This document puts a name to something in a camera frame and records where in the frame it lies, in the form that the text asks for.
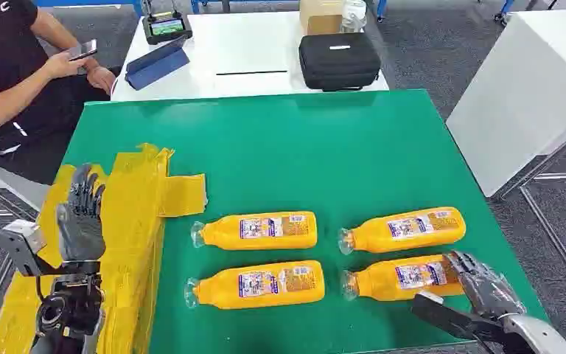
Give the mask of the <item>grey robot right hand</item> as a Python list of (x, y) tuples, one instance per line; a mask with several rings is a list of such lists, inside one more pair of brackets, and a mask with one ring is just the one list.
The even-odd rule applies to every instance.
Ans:
[(473, 255), (453, 250), (443, 254), (458, 277), (476, 314), (500, 319), (509, 314), (525, 314), (526, 307), (503, 274), (496, 273)]

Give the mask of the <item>person's left hand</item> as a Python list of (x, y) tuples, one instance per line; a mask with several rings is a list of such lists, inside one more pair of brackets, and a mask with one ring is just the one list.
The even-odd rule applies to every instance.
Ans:
[(111, 94), (116, 75), (103, 66), (87, 66), (87, 80), (96, 89), (102, 89), (106, 94)]

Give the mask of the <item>person's right hand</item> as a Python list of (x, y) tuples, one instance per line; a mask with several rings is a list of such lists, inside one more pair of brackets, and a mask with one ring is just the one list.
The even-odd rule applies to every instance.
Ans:
[(41, 71), (49, 79), (68, 77), (78, 73), (88, 58), (72, 60), (68, 52), (61, 52), (51, 56), (42, 66)]

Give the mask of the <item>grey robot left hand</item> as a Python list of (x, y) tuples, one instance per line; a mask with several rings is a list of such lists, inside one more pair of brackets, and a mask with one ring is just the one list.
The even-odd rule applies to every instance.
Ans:
[(67, 202), (57, 205), (59, 250), (66, 262), (96, 261), (106, 250), (101, 220), (105, 184), (91, 169), (86, 163), (74, 171)]

